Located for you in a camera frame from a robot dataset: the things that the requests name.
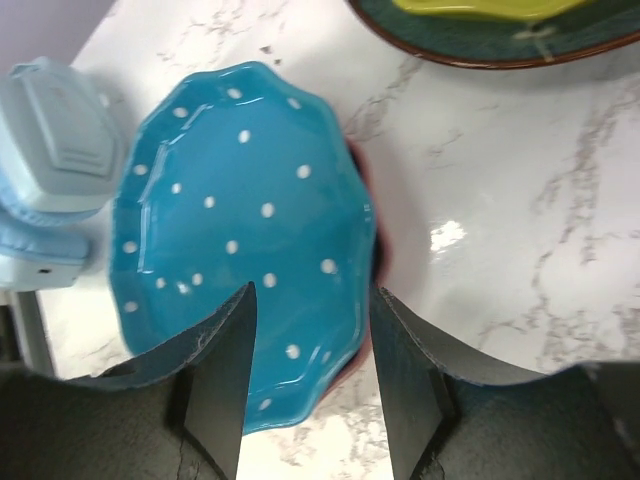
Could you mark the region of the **blue polka dot plate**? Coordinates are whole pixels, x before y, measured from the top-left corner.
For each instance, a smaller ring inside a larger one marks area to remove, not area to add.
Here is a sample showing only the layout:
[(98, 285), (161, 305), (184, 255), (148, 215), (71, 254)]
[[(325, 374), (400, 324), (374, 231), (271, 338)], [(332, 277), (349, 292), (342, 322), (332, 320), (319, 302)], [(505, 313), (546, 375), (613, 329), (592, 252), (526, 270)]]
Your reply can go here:
[(142, 354), (253, 283), (244, 430), (304, 421), (363, 344), (376, 214), (320, 97), (260, 62), (187, 76), (140, 125), (109, 280)]

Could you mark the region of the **light blue headphones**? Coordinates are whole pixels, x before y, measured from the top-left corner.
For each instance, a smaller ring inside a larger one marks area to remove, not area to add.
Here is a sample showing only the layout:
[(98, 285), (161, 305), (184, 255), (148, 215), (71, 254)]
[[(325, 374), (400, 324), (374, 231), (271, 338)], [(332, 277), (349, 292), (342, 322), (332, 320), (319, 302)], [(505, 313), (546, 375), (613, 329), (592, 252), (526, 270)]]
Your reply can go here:
[(1, 78), (1, 286), (74, 284), (91, 256), (76, 225), (114, 196), (126, 138), (74, 68), (39, 57)]

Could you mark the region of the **green polka dot plate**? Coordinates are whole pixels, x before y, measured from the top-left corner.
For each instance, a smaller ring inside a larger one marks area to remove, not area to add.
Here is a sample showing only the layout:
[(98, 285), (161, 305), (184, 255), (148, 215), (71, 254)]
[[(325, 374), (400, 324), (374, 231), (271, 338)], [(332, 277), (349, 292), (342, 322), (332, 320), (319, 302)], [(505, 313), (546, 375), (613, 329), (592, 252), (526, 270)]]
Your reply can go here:
[(393, 0), (402, 11), (423, 16), (486, 17), (514, 22), (547, 20), (588, 4), (585, 0)]

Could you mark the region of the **dark plate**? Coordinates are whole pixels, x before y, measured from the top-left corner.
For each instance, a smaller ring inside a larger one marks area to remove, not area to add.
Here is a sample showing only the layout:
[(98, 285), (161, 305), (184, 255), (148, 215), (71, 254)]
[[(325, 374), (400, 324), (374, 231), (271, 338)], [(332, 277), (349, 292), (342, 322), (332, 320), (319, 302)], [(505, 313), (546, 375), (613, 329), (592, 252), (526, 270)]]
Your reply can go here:
[(603, 54), (639, 41), (637, 1), (590, 1), (540, 21), (414, 15), (390, 1), (351, 1), (376, 35), (417, 58), (459, 68), (537, 68)]

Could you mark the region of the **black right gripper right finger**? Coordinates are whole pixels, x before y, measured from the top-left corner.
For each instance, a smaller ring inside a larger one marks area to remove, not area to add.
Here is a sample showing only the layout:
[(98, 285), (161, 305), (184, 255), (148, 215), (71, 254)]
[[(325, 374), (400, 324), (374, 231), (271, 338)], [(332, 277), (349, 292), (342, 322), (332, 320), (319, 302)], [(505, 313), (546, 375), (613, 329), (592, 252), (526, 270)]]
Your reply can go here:
[(370, 325), (397, 479), (635, 479), (639, 365), (543, 375), (421, 319), (385, 289)]

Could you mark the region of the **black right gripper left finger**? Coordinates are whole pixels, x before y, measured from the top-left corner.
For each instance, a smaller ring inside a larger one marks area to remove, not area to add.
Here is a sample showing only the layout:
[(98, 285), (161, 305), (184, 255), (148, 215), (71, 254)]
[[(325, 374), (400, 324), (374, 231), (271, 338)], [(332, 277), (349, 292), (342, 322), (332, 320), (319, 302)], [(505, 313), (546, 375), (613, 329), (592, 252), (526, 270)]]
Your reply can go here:
[(209, 317), (98, 376), (31, 368), (1, 312), (5, 479), (232, 479), (257, 326), (253, 284)]

